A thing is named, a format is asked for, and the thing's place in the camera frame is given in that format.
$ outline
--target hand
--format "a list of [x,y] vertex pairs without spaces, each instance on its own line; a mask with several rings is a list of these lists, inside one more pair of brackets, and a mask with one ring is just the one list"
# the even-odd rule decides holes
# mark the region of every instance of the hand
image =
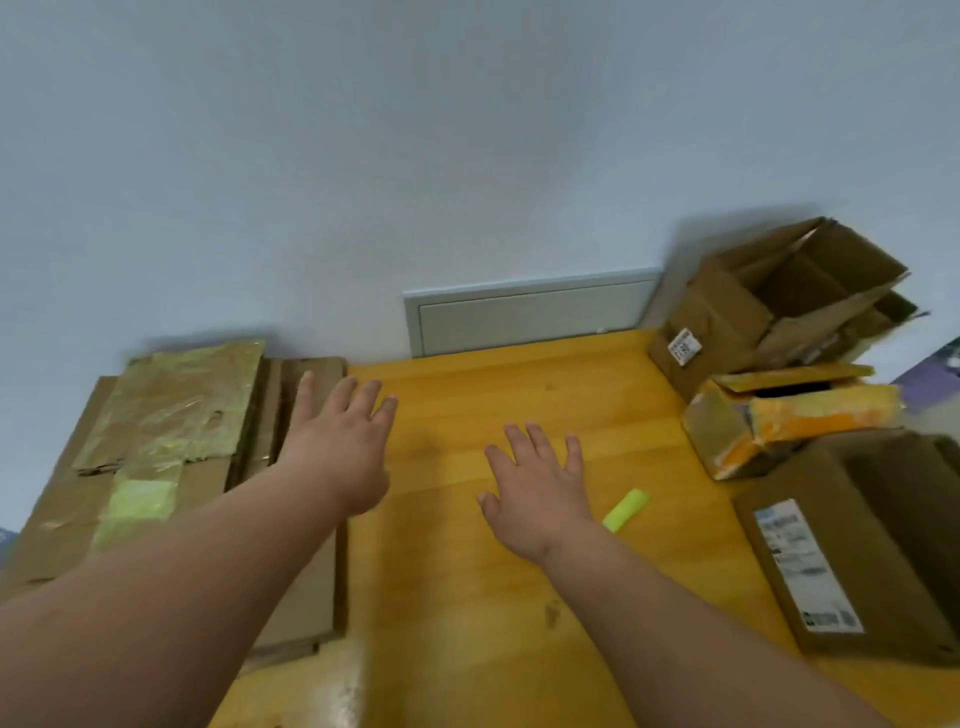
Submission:
[[477,500],[497,541],[517,556],[542,564],[571,526],[593,522],[580,441],[566,436],[566,465],[561,467],[536,423],[527,425],[529,438],[516,425],[507,425],[504,431],[514,460],[494,445],[484,450],[500,498],[481,493]]
[[390,487],[383,451],[394,426],[396,397],[385,399],[374,412],[380,382],[368,381],[350,401],[356,386],[352,376],[341,379],[314,417],[313,373],[304,374],[274,466],[292,473],[297,482],[330,493],[344,517],[369,511]]

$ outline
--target purple fabric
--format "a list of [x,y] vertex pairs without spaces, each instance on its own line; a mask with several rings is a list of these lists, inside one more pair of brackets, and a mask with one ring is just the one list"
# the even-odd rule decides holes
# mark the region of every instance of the purple fabric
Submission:
[[960,392],[960,376],[953,374],[941,361],[929,356],[894,384],[900,386],[900,396],[910,412],[919,412]]

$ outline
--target white wall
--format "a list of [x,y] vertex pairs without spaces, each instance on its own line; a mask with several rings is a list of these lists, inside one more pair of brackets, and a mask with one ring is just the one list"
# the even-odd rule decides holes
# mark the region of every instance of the white wall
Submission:
[[952,0],[7,0],[0,525],[170,338],[402,357],[404,290],[823,211],[960,333]]

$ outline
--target yellow wooden desk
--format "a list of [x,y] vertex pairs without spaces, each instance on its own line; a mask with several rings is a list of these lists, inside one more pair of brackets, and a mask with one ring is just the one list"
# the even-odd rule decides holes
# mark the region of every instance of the yellow wooden desk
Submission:
[[[640,331],[401,361],[353,372],[399,395],[393,487],[349,524],[348,633],[314,658],[239,679],[213,725],[629,726],[574,617],[533,566],[500,546],[474,497],[494,489],[482,448],[536,420],[578,433],[602,517],[652,494],[620,532],[704,599],[795,650],[730,506],[687,444],[683,403]],[[643,619],[642,610],[637,619]],[[823,660],[902,725],[960,721],[960,670]]]

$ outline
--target finger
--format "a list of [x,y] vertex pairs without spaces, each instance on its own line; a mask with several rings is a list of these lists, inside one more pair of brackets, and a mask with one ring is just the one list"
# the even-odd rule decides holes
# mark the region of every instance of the finger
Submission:
[[333,388],[329,397],[326,398],[324,411],[321,412],[321,414],[339,415],[346,412],[350,406],[350,397],[353,395],[353,390],[356,389],[356,387],[357,379],[355,376],[345,376],[338,381],[337,386]]
[[530,433],[530,442],[534,444],[534,449],[536,449],[540,460],[559,468],[560,461],[557,460],[557,454],[553,451],[553,446],[550,445],[550,440],[543,432],[543,428],[537,423],[527,423],[527,432]]
[[510,459],[510,455],[496,445],[487,445],[483,453],[487,456],[487,462],[490,463],[490,469],[493,472],[493,477],[496,478],[497,485],[503,482],[503,479],[516,467],[514,461]]
[[390,395],[381,402],[376,412],[374,412],[370,418],[370,421],[381,430],[384,442],[387,442],[387,438],[390,437],[390,430],[394,426],[394,417],[396,416],[396,408],[398,405],[399,402],[397,398],[394,395]]
[[359,390],[356,397],[347,408],[347,412],[357,417],[363,417],[368,420],[373,412],[373,406],[376,404],[376,396],[380,393],[380,382],[377,379],[371,379],[365,382]]
[[507,433],[507,439],[510,441],[510,447],[514,451],[514,460],[518,465],[529,463],[537,459],[537,451],[534,444],[530,442],[523,430],[516,425],[506,425],[503,431]]
[[313,417],[313,372],[304,372],[297,385],[294,408],[290,412],[290,431],[306,424]]
[[483,493],[477,494],[477,502],[480,504],[480,510],[483,512],[484,520],[487,522],[490,530],[493,531],[493,534],[496,535],[496,527],[494,524],[500,516],[500,499],[493,493],[484,491]]
[[564,470],[580,478],[584,476],[584,452],[580,447],[580,440],[572,432],[566,433],[566,465],[564,465]]

